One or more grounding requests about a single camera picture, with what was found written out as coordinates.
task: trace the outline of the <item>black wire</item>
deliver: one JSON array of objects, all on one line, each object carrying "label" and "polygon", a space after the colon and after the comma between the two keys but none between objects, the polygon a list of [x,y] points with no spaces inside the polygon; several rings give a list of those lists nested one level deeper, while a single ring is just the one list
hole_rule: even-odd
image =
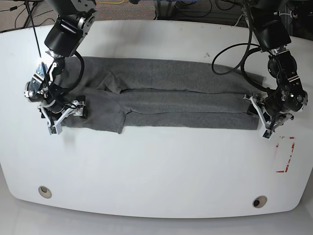
[{"label": "black wire", "polygon": [[38,17],[38,16],[42,16],[43,14],[49,13],[49,12],[51,12],[51,11],[46,11],[46,12],[44,12],[44,13],[41,13],[41,14],[37,15],[37,16],[34,16],[33,19],[36,18],[36,17]]},{"label": "black wire", "polygon": [[36,25],[36,27],[39,27],[39,26],[41,26],[43,23],[45,23],[47,20],[52,20],[53,22],[55,22],[55,20],[54,19],[52,19],[52,18],[47,18],[47,19],[45,19],[41,24],[39,24],[39,25]]},{"label": "black wire", "polygon": [[288,5],[288,3],[286,3],[286,6],[289,8],[290,11],[293,11],[291,7]]},{"label": "black wire", "polygon": [[25,0],[25,6],[26,6],[26,9],[27,9],[28,15],[30,17],[31,24],[33,25],[33,30],[34,30],[34,34],[35,34],[35,38],[36,38],[38,53],[39,53],[39,57],[41,58],[41,52],[40,52],[38,38],[37,38],[36,30],[35,30],[34,20],[33,20],[33,17],[31,15],[31,11],[30,11],[30,8],[29,8],[29,5],[28,5],[28,0]]},{"label": "black wire", "polygon": [[5,32],[11,32],[11,31],[15,31],[15,30],[19,30],[20,28],[15,28],[15,29],[6,29],[6,30],[3,30],[3,31],[0,31],[0,34],[1,33],[5,33]]},{"label": "black wire", "polygon": [[1,10],[0,12],[3,12],[3,11],[14,11],[16,9],[18,9],[20,6],[23,6],[24,3],[22,3],[21,5],[18,5],[18,6],[12,6],[10,9],[6,9],[6,10]]},{"label": "black wire", "polygon": [[45,64],[43,62],[41,62],[41,66],[42,66],[42,69],[43,69],[43,72],[44,72],[44,79],[45,79],[45,83],[47,85],[49,94],[55,100],[55,102],[57,102],[59,105],[61,105],[62,107],[67,106],[68,104],[66,104],[65,102],[60,101],[57,98],[57,96],[54,96],[53,93],[51,92],[51,89],[50,89],[50,86],[49,86],[49,81],[48,81],[48,78],[47,78],[47,75],[46,75],[47,73],[46,73],[46,70],[45,70]]},{"label": "black wire", "polygon": [[240,3],[239,3],[239,2],[229,1],[229,0],[221,0],[221,1],[229,2],[229,3],[235,4],[235,5],[237,5],[237,6],[240,6]]},{"label": "black wire", "polygon": [[26,10],[26,7],[25,7],[24,10],[21,11],[21,12],[18,14],[18,16],[15,18],[15,21],[14,21],[14,28],[16,28],[16,22],[17,22],[17,20],[18,20],[18,17],[19,17],[25,10]]},{"label": "black wire", "polygon": [[247,0],[243,0],[243,3],[244,3],[244,6],[246,8],[246,13],[247,13],[247,17],[248,17],[248,21],[249,21],[249,39],[248,39],[248,43],[246,44],[247,47],[246,47],[246,51],[245,51],[245,54],[243,55],[241,61],[239,62],[238,65],[236,65],[234,68],[232,68],[231,70],[227,71],[227,72],[216,72],[214,70],[214,63],[216,61],[216,59],[222,54],[224,53],[225,51],[227,51],[228,49],[230,48],[233,48],[233,47],[236,47],[236,45],[233,45],[233,46],[230,46],[224,50],[222,50],[220,53],[218,53],[215,58],[213,59],[212,61],[212,71],[216,74],[216,75],[225,75],[225,74],[228,74],[228,73],[231,73],[233,71],[235,71],[237,68],[239,68],[241,66],[241,64],[246,60],[246,58],[248,57],[248,54],[249,54],[249,49],[250,49],[250,46],[252,45],[251,41],[252,41],[252,33],[253,33],[253,30],[252,30],[252,17],[251,17],[251,13],[250,13],[250,9],[249,9],[249,5],[247,3]]},{"label": "black wire", "polygon": [[212,2],[211,2],[211,0],[209,0],[209,2],[210,2],[211,7],[210,7],[209,11],[208,11],[205,15],[203,15],[203,16],[191,16],[191,15],[184,14],[184,13],[182,13],[182,12],[179,12],[179,14],[182,14],[183,16],[187,16],[187,17],[191,17],[191,18],[202,18],[202,17],[206,17],[206,16],[207,16],[208,14],[210,14],[211,11],[212,11]]},{"label": "black wire", "polygon": [[228,10],[230,10],[230,9],[232,9],[236,4],[235,3],[232,3],[232,5],[229,7],[229,8],[221,8],[220,7],[220,5],[219,5],[219,0],[215,0],[215,5],[216,5],[216,7],[218,8],[218,9],[220,9],[221,11],[228,11]]},{"label": "black wire", "polygon": [[[248,53],[247,58],[248,58],[250,55],[252,55],[253,53],[256,53],[256,52],[259,52],[259,51],[261,51],[261,47],[257,47],[257,48],[253,48],[253,49],[249,50],[249,53]],[[263,92],[267,92],[267,93],[270,92],[270,91],[271,91],[270,88],[265,88],[265,87],[261,86],[260,84],[256,83],[255,81],[253,81],[251,78],[249,78],[249,76],[247,75],[247,73],[246,73],[246,71],[245,71],[245,63],[246,63],[247,58],[244,60],[244,62],[241,64],[241,67],[240,67],[241,73],[242,73],[244,79],[245,79],[250,85],[254,86],[256,89],[261,90],[261,91],[263,91]]]},{"label": "black wire", "polygon": [[193,4],[196,3],[196,1],[192,1],[191,3],[185,3],[185,2],[183,2],[183,1],[178,1],[178,2],[179,2],[179,4],[181,4],[181,5],[183,5],[183,6],[191,6],[191,5],[193,5]]},{"label": "black wire", "polygon": [[67,90],[66,90],[63,94],[68,94],[68,93],[69,93],[70,91],[72,91],[75,87],[77,87],[78,84],[80,83],[80,81],[82,80],[83,75],[84,75],[84,70],[85,70],[85,62],[84,62],[84,59],[82,58],[82,56],[81,56],[77,51],[74,53],[74,55],[76,55],[76,57],[79,59],[80,64],[81,64],[79,76],[78,76],[78,79],[76,80],[76,82],[75,82],[73,85],[71,85],[69,88],[67,88]]}]

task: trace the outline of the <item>white table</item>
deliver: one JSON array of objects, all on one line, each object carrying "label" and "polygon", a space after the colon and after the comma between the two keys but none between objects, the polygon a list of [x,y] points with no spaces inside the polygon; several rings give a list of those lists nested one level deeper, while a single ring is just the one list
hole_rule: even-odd
[{"label": "white table", "polygon": [[[50,29],[37,28],[42,52]],[[216,24],[107,21],[94,24],[78,51],[83,56],[210,63],[247,36],[244,28]],[[289,49],[310,99],[313,42],[292,38]],[[32,29],[1,34],[0,51],[0,163],[16,198],[86,212],[163,218],[265,214],[298,205],[313,166],[312,103],[271,141],[258,131],[170,127],[126,127],[121,135],[65,128],[50,136],[37,104],[23,96],[39,61]],[[233,49],[218,63],[233,66],[243,51]],[[267,55],[258,53],[249,58],[246,70],[274,85],[267,62]],[[285,170],[292,142],[289,169],[277,173],[280,167]],[[39,186],[48,187],[52,198],[41,197]],[[256,209],[252,202],[261,195],[268,202]]]}]

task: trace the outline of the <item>gray pants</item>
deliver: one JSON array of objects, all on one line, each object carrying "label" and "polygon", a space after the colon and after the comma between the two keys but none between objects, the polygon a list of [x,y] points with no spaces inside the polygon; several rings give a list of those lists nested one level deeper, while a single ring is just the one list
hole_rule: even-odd
[{"label": "gray pants", "polygon": [[[217,76],[206,63],[84,57],[85,72],[68,99],[85,95],[87,119],[69,116],[63,126],[121,133],[124,126],[185,126],[255,130],[245,94],[255,91],[238,72]],[[219,71],[229,68],[217,66]],[[56,83],[68,87],[80,62],[66,59]],[[262,84],[263,77],[249,74]]]}]

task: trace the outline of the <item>round hole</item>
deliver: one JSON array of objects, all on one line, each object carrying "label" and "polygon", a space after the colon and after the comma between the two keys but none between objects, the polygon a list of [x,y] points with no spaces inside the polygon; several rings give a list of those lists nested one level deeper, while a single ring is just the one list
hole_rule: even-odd
[{"label": "round hole", "polygon": [[260,196],[253,200],[252,205],[254,208],[262,208],[266,204],[267,201],[268,201],[267,197]]},{"label": "round hole", "polygon": [[258,205],[260,205],[260,201],[259,201],[259,200],[255,200],[255,201],[253,202],[253,206],[254,206],[254,207],[257,207]]},{"label": "round hole", "polygon": [[41,187],[40,189],[41,189],[42,192],[44,192],[44,193],[48,192],[48,190],[47,190],[46,188],[44,188],[44,187]]},{"label": "round hole", "polygon": [[51,191],[50,191],[47,187],[45,187],[45,186],[40,186],[40,187],[38,188],[38,192],[39,192],[39,194],[40,194],[42,197],[44,197],[44,198],[49,199],[49,198],[52,197]]}]

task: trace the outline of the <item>floor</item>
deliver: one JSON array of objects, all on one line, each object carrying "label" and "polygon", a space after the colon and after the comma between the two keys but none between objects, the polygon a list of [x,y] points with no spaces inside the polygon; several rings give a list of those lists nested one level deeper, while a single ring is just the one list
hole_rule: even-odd
[{"label": "floor", "polygon": [[[119,0],[108,0],[111,2],[117,2]],[[138,5],[133,5],[129,0],[125,0],[121,4],[102,4],[97,1],[97,9],[99,15],[97,20],[153,20],[155,17],[155,7],[152,0],[141,0]],[[238,17],[241,14],[240,7],[234,6],[232,9],[227,11],[222,11],[216,6],[216,2],[222,9],[229,8],[232,4],[223,2],[222,0],[198,0],[193,5],[185,6],[183,3],[177,3],[177,8],[180,9],[189,9],[190,12],[177,12],[175,17],[171,20],[190,20],[198,22],[208,22],[208,23],[221,23],[221,24],[230,24],[234,25]],[[9,9],[12,6],[19,6],[22,1],[9,1],[9,0],[0,0],[0,11]],[[210,14],[206,17],[195,17],[203,16],[208,11],[212,10]],[[54,24],[56,19],[55,12],[48,12],[51,8],[47,5],[46,2],[38,3],[38,6],[33,12],[34,24],[35,25],[48,25]],[[0,31],[12,29],[14,27],[21,27],[27,18],[27,11],[25,6],[21,5],[17,10],[14,11],[4,11],[0,12]],[[242,19],[239,26],[245,26],[245,22]]]}]

